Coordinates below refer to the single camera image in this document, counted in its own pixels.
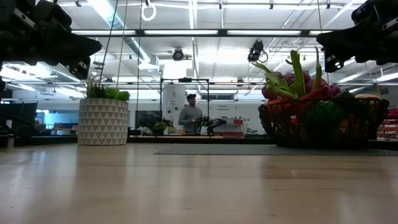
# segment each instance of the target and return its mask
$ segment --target gray mat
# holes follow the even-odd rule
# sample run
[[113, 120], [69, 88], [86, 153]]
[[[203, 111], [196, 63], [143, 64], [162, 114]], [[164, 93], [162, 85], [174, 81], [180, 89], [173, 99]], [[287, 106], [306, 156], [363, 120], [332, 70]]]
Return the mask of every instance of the gray mat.
[[273, 145], [189, 145], [159, 150], [157, 155], [237, 155], [237, 156], [398, 156], [398, 151], [378, 149], [292, 149]]

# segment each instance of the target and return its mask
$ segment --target cable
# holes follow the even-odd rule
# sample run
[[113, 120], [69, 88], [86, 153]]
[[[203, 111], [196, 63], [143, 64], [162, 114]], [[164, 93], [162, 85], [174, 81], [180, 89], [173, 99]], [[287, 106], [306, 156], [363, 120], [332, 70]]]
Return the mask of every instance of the cable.
[[264, 53], [267, 56], [267, 59], [265, 59], [265, 61], [262, 61], [262, 60], [259, 59], [259, 62], [266, 63], [268, 61], [268, 54], [264, 50], [262, 51], [262, 53]]
[[[147, 4], [146, 7], [143, 7], [142, 4], [141, 4], [141, 19], [143, 19], [143, 20], [148, 22], [148, 21], [151, 21], [151, 20], [155, 19], [156, 6], [154, 4], [151, 4], [150, 0], [146, 0], [146, 4]], [[145, 9], [147, 9], [147, 8], [152, 8], [152, 10], [153, 10], [152, 15], [149, 18], [146, 17], [145, 14], [144, 14]]]
[[[142, 27], [142, 16], [139, 19], [139, 29], [141, 30]], [[138, 38], [138, 49], [141, 49], [141, 37]], [[138, 63], [139, 63], [139, 57], [141, 56], [141, 51], [138, 50]], [[139, 97], [139, 69], [137, 71], [137, 102], [136, 102], [136, 111], [138, 111], [138, 97]]]
[[[116, 18], [116, 13], [117, 13], [117, 11], [118, 11], [118, 3], [119, 3], [119, 0], [116, 0], [116, 5], [115, 5], [115, 7], [114, 7], [114, 12], [113, 12], [113, 19], [112, 19], [111, 30], [110, 30], [109, 34], [112, 34], [113, 25], [114, 25], [114, 19]], [[108, 53], [109, 43], [111, 42], [111, 36], [112, 36], [112, 35], [109, 35], [109, 37], [108, 37], [108, 43], [106, 43], [105, 54], [104, 54], [104, 60], [102, 61], [103, 66], [105, 66], [106, 54]], [[103, 72], [104, 72], [104, 68], [101, 69], [101, 74], [99, 75], [99, 82], [98, 82], [99, 84], [101, 84]]]
[[[127, 18], [127, 4], [128, 2], [126, 1], [126, 10], [124, 11], [124, 21], [123, 21], [123, 34], [122, 34], [122, 39], [124, 38], [124, 31], [126, 29], [126, 18]], [[119, 76], [120, 76], [120, 66], [122, 64], [122, 53], [123, 53], [123, 42], [121, 44], [120, 48], [120, 57], [119, 57], [119, 68], [118, 68], [118, 79], [116, 80], [116, 88], [118, 88], [119, 85]]]
[[[319, 28], [320, 28], [321, 34], [322, 34], [323, 31], [322, 31], [321, 9], [320, 9], [320, 6], [319, 6], [319, 0], [317, 0], [317, 2], [318, 2]], [[328, 83], [329, 83], [329, 73], [328, 73], [328, 72], [326, 72], [326, 79], [328, 80]]]

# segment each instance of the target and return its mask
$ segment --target man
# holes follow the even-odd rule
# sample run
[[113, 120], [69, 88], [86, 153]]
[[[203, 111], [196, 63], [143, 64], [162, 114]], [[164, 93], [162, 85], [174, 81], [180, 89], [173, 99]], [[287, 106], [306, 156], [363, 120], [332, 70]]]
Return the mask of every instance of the man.
[[187, 96], [188, 106], [181, 110], [178, 119], [178, 124], [183, 125], [185, 133], [195, 133], [195, 122], [203, 116], [201, 109], [195, 106], [196, 97], [195, 94], [189, 94]]

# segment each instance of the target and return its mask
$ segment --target wire basket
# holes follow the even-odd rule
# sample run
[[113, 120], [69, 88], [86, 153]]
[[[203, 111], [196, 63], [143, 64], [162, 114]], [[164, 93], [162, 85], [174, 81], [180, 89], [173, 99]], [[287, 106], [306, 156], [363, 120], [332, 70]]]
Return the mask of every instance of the wire basket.
[[364, 147], [376, 139], [389, 102], [377, 98], [286, 101], [259, 107], [266, 133], [284, 147]]

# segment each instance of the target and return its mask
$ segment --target geometric patterned planter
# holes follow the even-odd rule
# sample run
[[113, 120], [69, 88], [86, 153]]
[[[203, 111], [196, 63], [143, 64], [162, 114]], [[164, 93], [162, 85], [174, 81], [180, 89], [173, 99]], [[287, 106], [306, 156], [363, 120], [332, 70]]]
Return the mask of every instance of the geometric patterned planter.
[[80, 100], [78, 143], [84, 146], [123, 145], [127, 141], [128, 103], [106, 98]]

